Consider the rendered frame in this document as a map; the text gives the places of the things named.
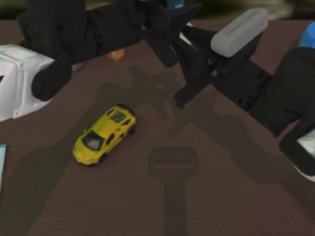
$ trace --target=yellow toy car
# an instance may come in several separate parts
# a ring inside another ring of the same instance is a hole
[[[133,110],[117,104],[78,138],[72,151],[75,159],[89,166],[102,162],[122,139],[134,134],[136,124]]]

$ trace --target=orange object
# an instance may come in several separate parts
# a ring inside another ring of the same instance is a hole
[[[119,61],[121,58],[124,57],[124,55],[125,55],[125,50],[123,48],[107,54],[107,56],[113,61]]]

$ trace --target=table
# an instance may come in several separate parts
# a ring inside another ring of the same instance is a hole
[[[253,60],[273,73],[309,22],[270,22]],[[0,29],[0,44],[19,42],[15,21]],[[43,110],[0,123],[0,235],[314,235],[315,184],[281,154],[279,139],[212,87],[175,108],[183,84],[178,65],[163,68],[140,43],[119,62],[87,62]],[[104,163],[79,165],[76,138],[118,102],[136,111],[137,133]]]

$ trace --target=car wheel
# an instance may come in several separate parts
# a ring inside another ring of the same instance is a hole
[[[132,136],[136,132],[136,125],[133,124],[128,130],[128,136]]]
[[[98,160],[99,163],[103,162],[107,157],[107,153],[104,153]]]

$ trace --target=car roof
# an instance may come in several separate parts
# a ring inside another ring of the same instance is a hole
[[[92,126],[92,130],[99,136],[107,139],[108,136],[111,135],[120,126],[119,123],[116,123],[111,119],[111,116],[116,112],[123,113],[124,115],[126,115],[127,118],[130,117],[129,112],[126,109],[115,106],[109,109],[104,115],[102,115],[101,118],[97,120],[97,122]]]

